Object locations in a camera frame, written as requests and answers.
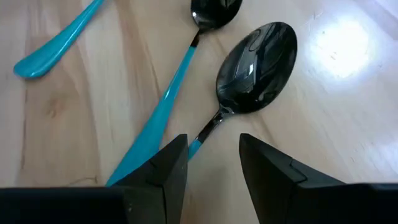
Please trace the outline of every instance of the black object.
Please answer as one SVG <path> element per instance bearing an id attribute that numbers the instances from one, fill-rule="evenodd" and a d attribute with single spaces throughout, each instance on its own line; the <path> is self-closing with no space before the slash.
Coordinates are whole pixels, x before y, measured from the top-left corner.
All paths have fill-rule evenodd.
<path id="1" fill-rule="evenodd" d="M 261 224 L 398 223 L 397 184 L 344 184 L 249 134 L 239 153 Z"/>
<path id="2" fill-rule="evenodd" d="M 285 87 L 297 56 L 291 26 L 272 22 L 251 32 L 228 54 L 218 72 L 220 109 L 199 133 L 203 143 L 225 118 L 252 113 L 270 104 Z"/>
<path id="3" fill-rule="evenodd" d="M 0 223 L 179 224 L 187 156 L 183 134 L 110 188 L 2 189 Z"/>
<path id="4" fill-rule="evenodd" d="M 248 134 L 239 152 L 260 224 L 398 222 L 397 184 L 344 184 Z M 187 154 L 184 134 L 110 188 L 0 190 L 0 223 L 179 224 Z"/>
<path id="5" fill-rule="evenodd" d="M 238 13 L 242 0 L 192 0 L 192 19 L 202 34 L 219 29 L 229 23 Z"/>

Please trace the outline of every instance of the turquoise utensil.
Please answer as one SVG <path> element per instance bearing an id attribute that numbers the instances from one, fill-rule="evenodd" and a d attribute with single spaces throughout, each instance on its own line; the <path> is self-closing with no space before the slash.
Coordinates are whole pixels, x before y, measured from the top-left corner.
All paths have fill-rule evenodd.
<path id="1" fill-rule="evenodd" d="M 185 72 L 188 69 L 193 54 L 196 51 L 199 43 L 199 36 L 205 32 L 221 28 L 229 23 L 238 13 L 241 4 L 242 0 L 192 0 L 192 18 L 199 27 L 199 31 L 185 54 L 180 67 L 175 73 L 169 88 L 164 93 L 162 99 L 160 99 L 159 104 L 148 122 L 145 124 L 140 135 L 137 136 L 134 144 L 126 155 L 124 155 L 122 161 L 109 178 L 106 186 L 112 186 L 118 180 L 143 165 L 143 163 L 159 151 L 160 142 L 162 140 L 170 112 L 173 108 L 174 99 L 181 87 Z"/>
<path id="2" fill-rule="evenodd" d="M 14 73 L 33 79 L 45 75 L 74 43 L 104 0 L 94 0 L 68 27 L 14 67 Z"/>

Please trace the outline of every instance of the wooden surface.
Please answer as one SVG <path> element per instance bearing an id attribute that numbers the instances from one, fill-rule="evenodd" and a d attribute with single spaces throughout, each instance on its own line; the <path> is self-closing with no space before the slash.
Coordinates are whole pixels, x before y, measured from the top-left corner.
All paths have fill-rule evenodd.
<path id="1" fill-rule="evenodd" d="M 189 0 L 114 0 L 43 79 L 12 68 L 90 0 L 0 0 L 0 186 L 101 185 L 152 113 L 197 28 Z M 257 223 L 238 155 L 250 133 L 345 182 L 398 181 L 398 3 L 244 0 L 202 38 L 165 132 L 191 141 L 217 110 L 215 79 L 253 29 L 289 23 L 292 77 L 266 109 L 222 124 L 189 163 L 183 223 Z"/>

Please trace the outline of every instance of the black plastic piece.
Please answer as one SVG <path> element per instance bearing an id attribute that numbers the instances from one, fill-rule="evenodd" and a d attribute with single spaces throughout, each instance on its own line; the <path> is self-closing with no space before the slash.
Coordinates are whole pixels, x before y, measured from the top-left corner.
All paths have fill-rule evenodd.
<path id="1" fill-rule="evenodd" d="M 344 184 L 242 134 L 243 174 L 260 223 L 397 223 L 397 184 Z"/>
<path id="2" fill-rule="evenodd" d="M 0 223 L 179 224 L 187 157 L 183 134 L 110 188 L 2 189 Z"/>

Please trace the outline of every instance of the turquoise spoon handle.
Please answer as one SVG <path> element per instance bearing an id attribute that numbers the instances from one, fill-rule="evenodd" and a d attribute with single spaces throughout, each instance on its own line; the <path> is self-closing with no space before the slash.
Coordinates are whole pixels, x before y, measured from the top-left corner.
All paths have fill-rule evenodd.
<path id="1" fill-rule="evenodd" d="M 105 186 L 110 187 L 118 180 L 124 178 L 132 171 L 143 165 L 148 159 L 159 151 L 164 130 L 166 129 L 167 120 L 174 105 L 174 99 L 181 87 L 185 73 L 191 62 L 193 54 L 196 51 L 197 42 L 195 40 L 189 47 L 187 53 L 182 60 L 180 67 L 170 82 L 169 88 L 164 93 L 159 104 L 156 106 L 152 116 L 146 122 L 144 129 L 137 136 L 130 150 L 124 155 L 122 161 L 113 172 Z"/>
<path id="2" fill-rule="evenodd" d="M 39 78 L 45 75 L 64 55 L 80 35 L 88 21 L 102 5 L 104 0 L 94 0 L 67 28 L 22 59 L 14 67 L 15 74 L 22 78 Z"/>

